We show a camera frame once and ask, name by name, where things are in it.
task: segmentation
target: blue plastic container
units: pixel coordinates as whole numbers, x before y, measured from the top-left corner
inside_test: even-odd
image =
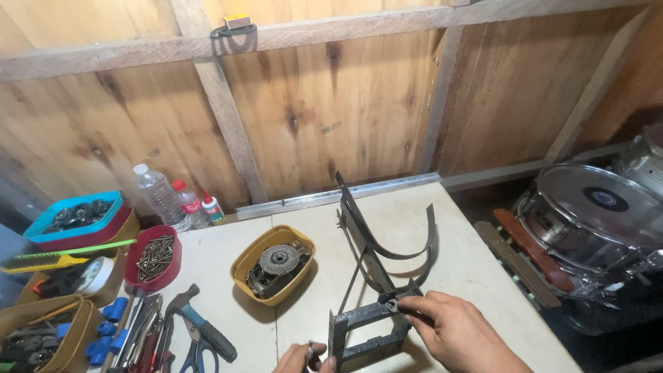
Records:
[[[108,209],[108,212],[101,218],[98,222],[90,224],[89,226],[84,226],[80,228],[63,230],[61,232],[54,232],[49,234],[42,234],[46,228],[48,228],[51,223],[53,223],[53,218],[55,215],[60,212],[63,208],[74,207],[77,204],[92,202],[93,200],[100,199],[104,202],[112,202],[111,208]],[[67,198],[60,200],[50,205],[49,208],[44,211],[23,233],[23,237],[27,238],[31,242],[36,244],[47,241],[61,240],[63,238],[71,238],[76,236],[81,236],[83,234],[95,233],[98,232],[108,225],[115,213],[122,206],[122,194],[118,191],[113,192],[103,192],[89,194],[87,196]]]

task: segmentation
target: hammer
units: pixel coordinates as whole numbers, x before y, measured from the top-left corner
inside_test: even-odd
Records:
[[[191,323],[200,331],[200,336],[208,341],[212,348],[225,361],[233,362],[237,358],[237,350],[209,321],[205,320],[191,307],[189,300],[200,293],[196,284],[192,284],[185,293],[180,293],[168,304],[166,314],[176,313]]]

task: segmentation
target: drum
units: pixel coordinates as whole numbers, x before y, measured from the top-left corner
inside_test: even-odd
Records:
[[[615,162],[615,173],[663,198],[663,124],[644,127],[633,142]]]
[[[614,283],[615,274],[651,269],[648,256],[663,248],[662,200],[587,165],[544,169],[536,191],[519,201],[517,217],[566,271],[604,278],[604,285]]]

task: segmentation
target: hand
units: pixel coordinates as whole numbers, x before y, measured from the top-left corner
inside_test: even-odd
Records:
[[[309,367],[319,373],[336,373],[336,357],[330,356],[324,362],[320,362],[319,355],[327,350],[324,343],[313,342],[313,359],[309,361]],[[272,373],[302,373],[306,364],[308,344],[293,344],[283,355]]]
[[[533,373],[468,301],[429,291],[402,298],[398,309],[451,373]]]

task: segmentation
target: scissors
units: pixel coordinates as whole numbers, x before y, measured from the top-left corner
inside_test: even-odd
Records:
[[[214,352],[211,344],[200,338],[200,332],[189,320],[184,319],[184,324],[186,325],[186,330],[191,336],[191,346],[189,347],[189,353],[186,355],[184,365],[182,365],[182,369],[180,369],[180,373],[185,373],[189,368],[193,370],[192,373],[205,373],[203,365],[204,350],[210,351],[214,356],[214,373],[219,373],[219,357],[216,355],[216,352]]]

